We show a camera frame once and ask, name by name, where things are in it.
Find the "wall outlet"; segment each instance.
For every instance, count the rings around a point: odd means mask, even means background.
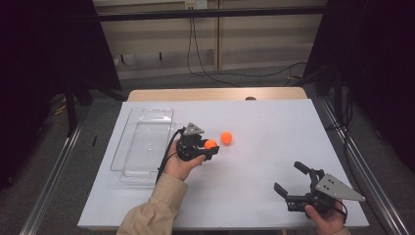
[[[207,9],[208,8],[208,0],[196,0],[196,9]]]
[[[193,10],[196,8],[196,0],[186,0],[184,1],[184,9],[185,10]]]

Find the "orange ball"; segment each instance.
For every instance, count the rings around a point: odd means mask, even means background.
[[[205,149],[211,149],[211,148],[214,148],[216,146],[217,146],[217,144],[216,144],[216,141],[214,141],[214,140],[208,140],[207,142],[205,142]]]
[[[220,135],[220,141],[225,145],[229,145],[232,142],[232,134],[229,131],[223,132]]]

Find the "metal bracket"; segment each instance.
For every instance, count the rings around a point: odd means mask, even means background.
[[[345,185],[342,181],[330,173],[324,175],[324,177],[315,186],[315,189],[333,198],[359,202],[366,201],[365,197],[361,196],[359,193]]]

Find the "wall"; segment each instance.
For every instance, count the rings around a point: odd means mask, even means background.
[[[94,3],[98,13],[184,9],[184,1],[176,0],[95,0]],[[208,0],[207,4],[210,9],[235,9],[324,6],[326,1]],[[321,15],[195,19],[203,65],[211,71],[306,61],[320,20]],[[161,74],[161,70],[166,73],[187,71],[190,20],[111,22],[102,23],[102,27],[114,57],[119,59],[124,55],[124,64],[117,68],[124,72],[120,78]],[[195,41],[192,46],[190,67],[200,71]],[[158,61],[160,53],[163,65]]]

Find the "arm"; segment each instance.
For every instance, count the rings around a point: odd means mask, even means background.
[[[341,210],[342,204],[336,202],[335,207]],[[305,211],[315,222],[318,235],[350,235],[344,225],[344,216],[337,211],[330,210],[322,216],[310,205],[305,206]]]
[[[174,141],[171,145],[169,156],[175,153],[176,143]],[[171,234],[173,221],[188,188],[184,180],[204,160],[205,156],[198,156],[189,162],[183,162],[177,156],[172,156],[149,202],[129,211],[117,234]]]

